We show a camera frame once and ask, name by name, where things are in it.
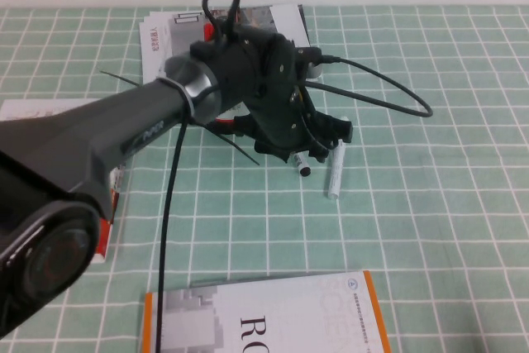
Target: red part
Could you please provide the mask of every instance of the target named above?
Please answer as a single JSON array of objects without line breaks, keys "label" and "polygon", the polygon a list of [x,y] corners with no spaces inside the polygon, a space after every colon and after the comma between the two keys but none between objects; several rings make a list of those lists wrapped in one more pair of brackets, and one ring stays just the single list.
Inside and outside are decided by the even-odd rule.
[{"label": "red part", "polygon": [[204,25],[204,40],[205,41],[212,40],[214,34],[215,34],[215,28],[213,27],[213,24],[211,22],[207,22]]}]

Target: green grid mat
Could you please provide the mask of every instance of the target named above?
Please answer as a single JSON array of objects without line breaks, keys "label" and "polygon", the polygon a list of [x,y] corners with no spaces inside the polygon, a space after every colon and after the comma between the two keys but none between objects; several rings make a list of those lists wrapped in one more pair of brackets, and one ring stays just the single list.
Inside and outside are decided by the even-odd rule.
[{"label": "green grid mat", "polygon": [[[141,79],[147,9],[0,10],[0,101],[99,98]],[[305,7],[310,40],[411,86],[419,119],[312,91],[356,127],[341,200],[329,166],[254,167],[196,128],[185,140],[167,288],[271,274],[373,272],[393,351],[529,351],[529,7]],[[415,106],[347,66],[322,82]],[[107,263],[0,341],[0,352],[139,349],[157,285],[176,131],[127,164]],[[249,140],[238,140],[251,150]]]}]

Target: black handle loop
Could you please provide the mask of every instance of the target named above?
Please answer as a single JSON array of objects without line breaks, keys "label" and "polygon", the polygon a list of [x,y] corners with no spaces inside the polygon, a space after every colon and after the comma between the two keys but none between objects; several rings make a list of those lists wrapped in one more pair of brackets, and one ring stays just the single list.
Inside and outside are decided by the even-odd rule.
[{"label": "black handle loop", "polygon": [[222,32],[220,22],[213,16],[212,12],[209,10],[208,2],[209,0],[202,0],[202,9],[204,10],[204,15],[212,23],[213,28],[215,29],[215,42],[217,43],[217,46],[219,46],[221,44],[222,33],[226,34],[226,37],[228,39],[231,39],[233,37],[233,27],[236,22],[237,11],[239,10],[241,0],[233,0],[231,2],[230,10],[228,11],[228,16],[226,19],[225,32]]}]

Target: robotic arm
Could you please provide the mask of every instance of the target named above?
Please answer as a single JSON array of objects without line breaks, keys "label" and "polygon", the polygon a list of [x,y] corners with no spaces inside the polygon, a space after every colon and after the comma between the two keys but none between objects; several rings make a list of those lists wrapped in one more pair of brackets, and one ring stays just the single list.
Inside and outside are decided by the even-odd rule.
[{"label": "robotic arm", "polygon": [[317,112],[303,84],[325,62],[321,51],[232,17],[211,16],[216,39],[169,59],[152,83],[57,116],[0,122],[0,338],[86,270],[99,218],[111,213],[110,171],[184,117],[205,125],[244,102],[250,115],[235,129],[285,161],[305,150],[323,161],[339,139],[350,142],[350,122]]}]

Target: book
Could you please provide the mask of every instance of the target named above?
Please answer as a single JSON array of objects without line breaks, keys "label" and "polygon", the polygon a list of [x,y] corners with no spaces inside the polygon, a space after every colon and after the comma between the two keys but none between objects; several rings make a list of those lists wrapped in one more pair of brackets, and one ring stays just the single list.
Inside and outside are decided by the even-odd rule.
[{"label": "book", "polygon": [[[90,98],[6,99],[2,107],[0,107],[0,121],[53,116],[92,101],[96,100]],[[96,253],[92,258],[93,264],[102,263],[107,257],[108,242],[112,233],[112,224],[114,223],[114,214],[116,213],[117,202],[119,200],[124,170],[125,165],[120,165],[113,169],[109,176],[112,216],[109,220],[103,218],[100,220],[99,243]]]},{"label": "book", "polygon": [[[164,353],[389,353],[369,271],[164,293]],[[158,294],[145,296],[142,353],[155,351]]]},{"label": "book", "polygon": [[[227,10],[213,10],[215,17],[223,17]],[[297,47],[308,47],[309,41],[303,7],[282,4],[262,7],[243,7],[237,21],[281,33],[294,41]],[[141,64],[143,83],[149,83],[164,74],[165,61],[189,50],[195,41],[209,40],[212,27],[201,11],[151,12],[140,23]],[[248,114],[243,103],[224,112],[217,119],[232,120],[234,116]]]}]

